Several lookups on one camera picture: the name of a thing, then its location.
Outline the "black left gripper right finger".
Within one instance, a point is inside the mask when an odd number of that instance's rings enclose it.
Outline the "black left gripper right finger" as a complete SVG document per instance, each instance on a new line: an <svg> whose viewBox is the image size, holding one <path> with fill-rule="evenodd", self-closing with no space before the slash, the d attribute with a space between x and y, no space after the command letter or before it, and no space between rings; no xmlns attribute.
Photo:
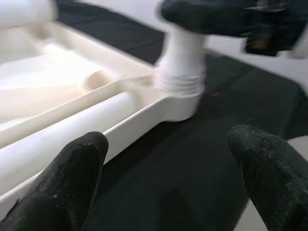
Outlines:
<svg viewBox="0 0 308 231"><path fill-rule="evenodd" d="M285 139L251 125L228 132L243 185L269 231L308 229L308 162Z"/></svg>

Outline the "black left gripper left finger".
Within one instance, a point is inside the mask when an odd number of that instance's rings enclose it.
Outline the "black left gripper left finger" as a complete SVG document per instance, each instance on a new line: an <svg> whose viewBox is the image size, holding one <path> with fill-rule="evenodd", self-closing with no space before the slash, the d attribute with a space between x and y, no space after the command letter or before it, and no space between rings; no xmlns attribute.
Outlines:
<svg viewBox="0 0 308 231"><path fill-rule="evenodd" d="M69 142L0 222L2 231L83 231L108 151L97 131Z"/></svg>

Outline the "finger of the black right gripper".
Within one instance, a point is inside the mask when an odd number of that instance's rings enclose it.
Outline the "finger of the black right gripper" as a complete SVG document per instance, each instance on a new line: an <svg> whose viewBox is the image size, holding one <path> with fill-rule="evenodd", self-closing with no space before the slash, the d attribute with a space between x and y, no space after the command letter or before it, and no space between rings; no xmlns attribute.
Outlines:
<svg viewBox="0 0 308 231"><path fill-rule="evenodd" d="M200 34L243 36L252 28L254 0L165 0L162 17Z"/></svg>

